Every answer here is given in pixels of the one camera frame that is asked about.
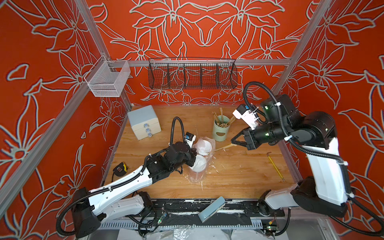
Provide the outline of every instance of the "wooden chopsticks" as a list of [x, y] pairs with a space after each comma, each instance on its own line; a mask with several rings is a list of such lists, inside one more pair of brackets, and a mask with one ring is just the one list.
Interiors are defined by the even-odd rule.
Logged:
[[224, 123], [223, 108], [220, 108], [220, 113], [221, 113], [221, 121], [217, 116], [216, 112], [212, 112], [214, 119], [216, 121], [216, 125], [219, 127], [229, 127], [236, 120], [235, 116], [232, 116], [227, 123]]

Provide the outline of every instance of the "black wire basket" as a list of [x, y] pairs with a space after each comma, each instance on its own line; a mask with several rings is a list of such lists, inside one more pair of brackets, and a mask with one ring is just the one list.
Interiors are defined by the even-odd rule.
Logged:
[[151, 89], [234, 89], [235, 59], [151, 58], [148, 81]]

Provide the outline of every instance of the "black cable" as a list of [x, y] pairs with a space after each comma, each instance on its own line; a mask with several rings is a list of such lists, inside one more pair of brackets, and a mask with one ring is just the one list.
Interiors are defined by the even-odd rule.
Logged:
[[136, 195], [137, 195], [137, 191], [134, 191], [134, 192], [132, 193], [132, 196], [131, 196], [131, 197], [135, 196], [135, 193], [136, 193]]
[[180, 173], [180, 174], [183, 174], [183, 166], [181, 166], [181, 171], [179, 171], [179, 170], [175, 170], [176, 172], [178, 172], [178, 173]]
[[[146, 218], [152, 211], [154, 211], [153, 209], [151, 211], [149, 211], [145, 216], [142, 217], [142, 220], [144, 220], [144, 218]], [[136, 218], [134, 218], [132, 215], [126, 215], [126, 217], [130, 218], [132, 221], [134, 221], [136, 224], [138, 224], [140, 227], [152, 227], [153, 225], [153, 222], [154, 220], [152, 221], [149, 221], [148, 223], [142, 223], [142, 222], [139, 222], [136, 220]]]
[[[360, 202], [358, 202], [355, 198], [350, 198], [350, 200], [356, 204], [359, 208], [361, 208], [364, 212], [368, 213], [370, 216], [372, 216], [376, 221], [378, 221], [380, 223], [380, 225], [382, 226], [382, 222], [383, 220], [377, 216], [374, 212], [372, 212], [371, 210], [369, 210], [367, 207], [365, 207], [364, 205], [362, 205]], [[355, 231], [355, 232], [358, 232], [358, 233], [361, 233], [361, 234], [364, 234], [364, 235], [367, 235], [367, 236], [371, 236], [371, 237], [379, 237], [379, 236], [383, 236], [384, 233], [383, 233], [383, 228], [381, 228], [381, 231], [376, 231], [376, 232], [369, 232], [369, 231], [364, 231], [364, 230], [361, 230], [361, 229], [358, 229], [358, 228], [355, 228], [355, 227], [352, 227], [346, 223], [344, 223], [343, 221], [340, 221], [339, 219], [337, 219], [336, 217], [332, 217], [330, 216], [330, 218], [332, 218], [333, 220], [335, 220], [336, 222], [338, 222], [339, 224], [343, 225], [344, 227], [346, 228], [349, 228], [351, 229], [352, 231]]]
[[[117, 184], [117, 185], [112, 186], [112, 187], [111, 187], [111, 190], [116, 189], [116, 188], [118, 188], [118, 187], [121, 187], [121, 186], [123, 186], [123, 185], [125, 185], [125, 184], [128, 184], [128, 183], [130, 183], [130, 182], [136, 180], [140, 175], [141, 175], [141, 174], [138, 173], [138, 174], [136, 174], [133, 178], [128, 179], [128, 180], [126, 180], [126, 181], [124, 181], [124, 182], [122, 182], [122, 183], [120, 183], [120, 184]], [[87, 198], [90, 198], [90, 197], [92, 197], [92, 196], [95, 196], [95, 195], [98, 195], [98, 194], [101, 194], [101, 193], [103, 193], [103, 192], [107, 192], [107, 191], [110, 191], [109, 188], [104, 188], [104, 189], [100, 189], [100, 190], [91, 192], [91, 193], [89, 193], [88, 195], [83, 196], [83, 197], [77, 199], [76, 201], [72, 202], [70, 205], [68, 205], [68, 206], [67, 206], [67, 207], [60, 213], [60, 215], [57, 217], [57, 220], [56, 220], [56, 231], [57, 231], [57, 233], [60, 234], [60, 235], [62, 235], [62, 236], [70, 236], [70, 235], [74, 235], [74, 234], [75, 234], [75, 231], [70, 231], [70, 232], [68, 232], [68, 231], [65, 231], [64, 229], [61, 228], [61, 222], [63, 221], [63, 218], [64, 218], [65, 214], [66, 214], [69, 210], [71, 210], [71, 208], [72, 208], [73, 206], [75, 206], [76, 204], [78, 204], [79, 202], [83, 202], [83, 201], [84, 201], [85, 199], [87, 199]]]
[[[283, 234], [287, 230], [290, 219], [291, 219], [291, 209], [288, 208], [287, 222], [285, 223], [285, 226], [281, 231], [275, 233], [275, 236], [280, 236], [281, 234]], [[272, 236], [273, 234], [266, 232], [265, 235]]]
[[181, 119], [179, 117], [174, 117], [173, 118], [173, 121], [172, 121], [172, 127], [170, 129], [170, 140], [169, 140], [169, 145], [172, 145], [173, 144], [173, 131], [175, 130], [175, 122], [176, 120], [178, 120], [180, 122], [180, 126], [181, 126], [181, 133], [183, 135], [183, 142], [185, 142], [185, 134], [184, 134], [184, 125], [183, 125], [183, 122], [181, 121]]
[[[255, 115], [256, 117], [258, 118], [258, 122], [260, 122], [261, 124], [267, 124], [268, 123], [268, 119], [266, 117], [266, 115], [261, 111], [259, 110], [258, 108], [256, 108], [253, 104], [249, 103], [248, 101], [248, 96], [247, 96], [247, 91], [248, 91], [248, 88], [249, 86], [253, 85], [253, 84], [250, 84], [250, 83], [258, 83], [258, 82], [249, 82], [245, 85], [244, 89], [243, 89], [243, 98], [244, 98], [244, 101], [245, 101], [245, 104], [248, 106], [248, 108], [252, 111], [252, 112], [255, 112]], [[260, 113], [264, 118], [265, 118], [265, 121], [261, 120], [258, 113]]]
[[[184, 134], [184, 126], [183, 126], [183, 123], [182, 123], [182, 121], [181, 121], [181, 119], [180, 119], [179, 117], [175, 117], [175, 118], [173, 119], [173, 122], [172, 122], [172, 130], [171, 130], [171, 141], [170, 141], [170, 144], [172, 144], [172, 142], [173, 142], [173, 131], [174, 131], [174, 128], [175, 128], [175, 122], [176, 122], [176, 120], [178, 120], [178, 121], [180, 122], [180, 125], [181, 125], [181, 131], [182, 131], [182, 134], [183, 134], [183, 142], [185, 142], [185, 134]], [[159, 153], [162, 153], [162, 152], [166, 151], [167, 149], [168, 149], [168, 148], [163, 149], [163, 150], [160, 150], [159, 152], [155, 153], [154, 155], [159, 154]], [[62, 236], [71, 236], [71, 235], [74, 235], [74, 234], [75, 234], [75, 231], [70, 231], [70, 232], [68, 232], [68, 231], [65, 231], [64, 229], [61, 228], [61, 222], [63, 221], [65, 214], [66, 214], [69, 210], [71, 210], [71, 208], [72, 208], [73, 206], [75, 206], [76, 204], [78, 204], [78, 203], [80, 203], [80, 202], [83, 202], [83, 201], [84, 201], [85, 199], [87, 199], [87, 198], [90, 198], [90, 197], [92, 197], [92, 196], [101, 194], [101, 193], [103, 193], [103, 192], [111, 191], [111, 190], [116, 189], [116, 188], [118, 188], [118, 187], [122, 187], [122, 186], [124, 186], [124, 185], [126, 185], [126, 184], [128, 184], [128, 183], [130, 183], [130, 182], [132, 182], [132, 181], [134, 181], [134, 180], [136, 180], [136, 179], [137, 179], [139, 176], [141, 176], [142, 173], [144, 172], [145, 168], [147, 167], [148, 159], [149, 159], [150, 157], [151, 157], [151, 156], [146, 156], [146, 157], [145, 157], [145, 159], [144, 159], [144, 164], [143, 164], [142, 169], [140, 170], [139, 173], [137, 173], [137, 174], [136, 174], [134, 177], [132, 177], [131, 179], [128, 179], [128, 180], [123, 181], [123, 182], [121, 182], [121, 183], [119, 183], [119, 184], [113, 185], [113, 186], [111, 186], [111, 188], [104, 188], [104, 189], [100, 189], [100, 190], [91, 192], [91, 193], [89, 193], [88, 195], [83, 196], [83, 197], [77, 199], [76, 201], [73, 201], [71, 204], [69, 204], [69, 205], [68, 205], [68, 206], [67, 206], [67, 207], [60, 213], [60, 215], [59, 215], [59, 216], [57, 217], [57, 219], [56, 219], [56, 231], [57, 231], [57, 233], [60, 234], [60, 235], [62, 235]]]
[[263, 111], [261, 111], [260, 109], [256, 109], [256, 112], [258, 112], [260, 115], [262, 115], [264, 118], [265, 118], [265, 121], [261, 120], [261, 118], [258, 119], [258, 121], [261, 123], [261, 124], [267, 124], [268, 123], [268, 119], [265, 115], [265, 113]]
[[269, 146], [274, 146], [274, 145], [276, 145], [278, 143], [279, 143], [279, 141], [273, 141], [273, 142], [269, 142], [268, 145]]
[[[284, 135], [286, 137], [289, 137], [288, 139], [288, 142], [294, 146], [296, 149], [298, 149], [299, 151], [303, 152], [303, 153], [306, 153], [306, 154], [309, 154], [309, 155], [313, 155], [313, 156], [317, 156], [317, 157], [324, 157], [324, 158], [331, 158], [331, 159], [335, 159], [338, 163], [339, 163], [339, 166], [340, 166], [340, 169], [341, 169], [341, 173], [342, 173], [342, 176], [343, 176], [343, 181], [344, 181], [344, 188], [345, 188], [345, 191], [346, 193], [349, 195], [352, 193], [352, 190], [351, 190], [351, 185], [350, 185], [350, 182], [349, 182], [349, 176], [348, 176], [348, 169], [347, 169], [347, 166], [344, 165], [344, 160], [338, 156], [338, 155], [334, 155], [334, 154], [328, 154], [328, 153], [323, 153], [323, 152], [316, 152], [316, 151], [312, 151], [312, 150], [309, 150], [309, 149], [305, 149], [303, 147], [301, 147], [299, 144], [297, 144], [293, 138], [291, 137], [291, 135], [288, 133], [285, 125], [284, 125], [284, 121], [283, 121], [283, 112], [281, 110], [281, 104], [278, 103], [277, 99], [276, 99], [276, 96], [273, 94], [273, 92], [271, 91], [271, 89], [269, 89], [266, 85], [260, 83], [260, 82], [249, 82], [245, 85], [244, 87], [244, 90], [248, 89], [249, 86], [251, 85], [256, 85], [256, 86], [259, 86], [261, 88], [263, 88], [270, 96], [271, 98], [273, 99], [273, 102], [274, 104], [276, 105], [277, 107], [277, 112], [278, 112], [278, 118], [279, 118], [279, 124], [280, 124], [280, 127], [281, 127], [281, 130], [283, 131]], [[245, 103], [247, 104], [247, 106], [249, 108], [251, 108], [250, 106], [253, 106], [251, 105], [248, 100], [245, 100]], [[340, 220], [338, 220], [337, 218], [334, 218], [331, 216], [332, 219], [337, 219], [335, 220], [336, 222], [340, 223], [341, 225], [343, 225], [344, 227], [348, 228], [348, 229], [351, 229], [352, 231], [356, 231], [358, 233], [361, 233], [361, 234], [364, 234], [364, 235], [368, 235], [368, 236], [372, 236], [372, 237], [381, 237], [384, 235], [384, 221], [379, 217], [377, 216], [374, 212], [370, 211], [368, 208], [366, 208], [365, 206], [363, 206], [360, 202], [358, 202], [355, 198], [353, 197], [349, 197], [349, 199], [355, 203], [358, 207], [360, 207], [363, 211], [365, 211], [367, 214], [369, 214], [371, 217], [373, 217], [375, 220], [378, 221], [378, 223], [381, 225], [381, 230], [380, 231], [376, 231], [376, 232], [368, 232], [368, 231], [364, 231], [364, 230], [361, 230], [361, 229], [357, 229], [357, 228], [354, 228]]]

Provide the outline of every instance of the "red floral wallpaper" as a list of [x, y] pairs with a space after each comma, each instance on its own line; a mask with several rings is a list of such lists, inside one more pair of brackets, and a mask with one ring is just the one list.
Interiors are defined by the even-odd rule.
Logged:
[[[87, 0], [114, 60], [155, 57], [289, 58], [319, 0]], [[244, 84], [272, 87], [282, 66], [239, 67], [232, 90], [151, 90], [144, 67], [132, 68], [125, 90], [132, 103], [236, 104]], [[264, 92], [252, 89], [254, 100]]]
[[[348, 161], [356, 197], [384, 217], [384, 2], [335, 0], [283, 87], [303, 114], [331, 114], [339, 151]], [[305, 156], [290, 147], [303, 177], [311, 175]], [[349, 204], [344, 222], [378, 229], [378, 224]], [[342, 239], [362, 239], [335, 223]]]
[[[2, 1], [0, 19], [2, 187], [100, 55], [73, 0]], [[99, 186], [125, 115], [121, 98], [89, 92], [0, 220], [0, 239], [61, 238], [57, 214], [76, 189]]]

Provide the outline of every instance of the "drawer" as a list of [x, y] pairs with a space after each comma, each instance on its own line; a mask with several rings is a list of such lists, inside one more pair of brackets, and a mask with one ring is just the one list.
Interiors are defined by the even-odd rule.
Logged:
[[153, 124], [148, 125], [146, 128], [140, 128], [136, 131], [133, 131], [137, 139], [143, 139], [146, 137], [151, 137], [154, 134], [161, 132], [160, 123], [156, 122]]

